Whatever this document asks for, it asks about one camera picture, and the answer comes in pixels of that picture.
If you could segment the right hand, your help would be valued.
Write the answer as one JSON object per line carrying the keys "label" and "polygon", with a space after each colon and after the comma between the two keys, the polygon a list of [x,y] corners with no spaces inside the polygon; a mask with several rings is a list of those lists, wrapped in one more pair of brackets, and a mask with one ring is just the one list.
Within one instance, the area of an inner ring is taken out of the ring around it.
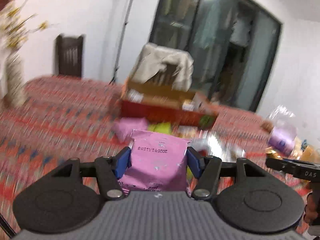
{"label": "right hand", "polygon": [[317,212],[317,204],[313,200],[312,192],[308,194],[306,206],[304,209],[304,217],[303,220],[307,224],[311,225],[315,219],[319,217],[319,213]]}

